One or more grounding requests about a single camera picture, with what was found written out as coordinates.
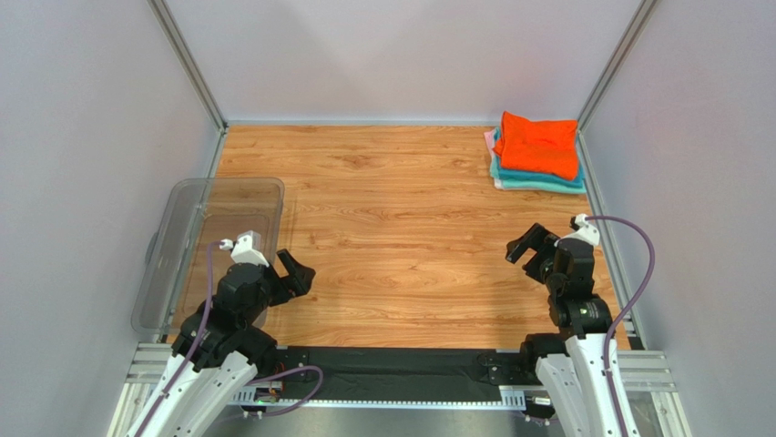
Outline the orange t shirt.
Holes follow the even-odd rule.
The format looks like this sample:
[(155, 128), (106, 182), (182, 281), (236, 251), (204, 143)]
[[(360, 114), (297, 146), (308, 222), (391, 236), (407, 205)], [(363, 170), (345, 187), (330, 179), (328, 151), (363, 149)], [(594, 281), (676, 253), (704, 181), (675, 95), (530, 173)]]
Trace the orange t shirt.
[(568, 181), (577, 177), (576, 120), (532, 121), (504, 111), (499, 130), (494, 152), (502, 168)]

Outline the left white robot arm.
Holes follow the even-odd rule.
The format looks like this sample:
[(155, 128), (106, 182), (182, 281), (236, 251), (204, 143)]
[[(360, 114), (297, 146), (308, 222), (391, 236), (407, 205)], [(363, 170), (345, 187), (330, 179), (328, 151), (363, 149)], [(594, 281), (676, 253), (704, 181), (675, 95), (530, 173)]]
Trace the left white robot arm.
[(219, 280), (211, 279), (206, 299), (182, 324), (158, 384), (129, 436), (200, 436), (233, 396), (254, 384), (280, 382), (288, 376), (315, 372), (315, 365), (283, 366), (278, 342), (255, 326), (270, 307), (306, 295), (314, 269), (288, 250), (277, 258), (285, 275), (261, 253), (233, 256)]

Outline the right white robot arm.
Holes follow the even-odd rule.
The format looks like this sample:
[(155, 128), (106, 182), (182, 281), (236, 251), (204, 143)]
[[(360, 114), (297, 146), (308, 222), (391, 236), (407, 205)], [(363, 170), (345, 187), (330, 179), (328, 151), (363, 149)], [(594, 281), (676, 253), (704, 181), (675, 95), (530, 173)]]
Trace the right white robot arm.
[(566, 435), (637, 436), (615, 340), (621, 318), (595, 292), (600, 232), (585, 214), (574, 216), (570, 227), (571, 233), (559, 237), (536, 223), (505, 246), (512, 264), (534, 253), (523, 271), (546, 287), (549, 316), (558, 329), (526, 336), (521, 352)]

